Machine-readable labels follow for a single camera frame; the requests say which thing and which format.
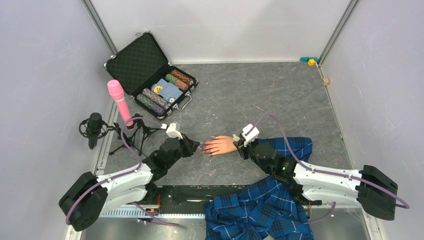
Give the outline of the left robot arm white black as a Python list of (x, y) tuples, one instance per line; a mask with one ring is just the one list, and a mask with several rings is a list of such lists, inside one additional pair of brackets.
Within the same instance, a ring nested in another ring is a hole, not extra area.
[(79, 232), (122, 205), (153, 203), (157, 198), (154, 182), (164, 177), (178, 160), (191, 157), (199, 146), (200, 142), (186, 135), (169, 137), (135, 166), (100, 176), (91, 171), (81, 174), (58, 202), (65, 223)]

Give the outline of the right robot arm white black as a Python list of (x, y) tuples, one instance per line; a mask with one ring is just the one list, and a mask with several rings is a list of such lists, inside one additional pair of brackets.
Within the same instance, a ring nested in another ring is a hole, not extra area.
[(295, 204), (337, 203), (360, 207), (378, 219), (395, 219), (398, 185), (372, 165), (347, 170), (320, 167), (282, 156), (267, 142), (240, 139), (233, 144), (243, 159), (288, 184), (289, 199)]

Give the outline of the nail polish bottle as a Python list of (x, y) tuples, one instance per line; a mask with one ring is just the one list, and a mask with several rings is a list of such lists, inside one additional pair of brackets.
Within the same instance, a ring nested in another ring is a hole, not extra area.
[(241, 138), (240, 138), (238, 135), (236, 135), (236, 134), (233, 134), (233, 135), (232, 135), (232, 141), (233, 141), (233, 142), (238, 142), (240, 139), (241, 139)]

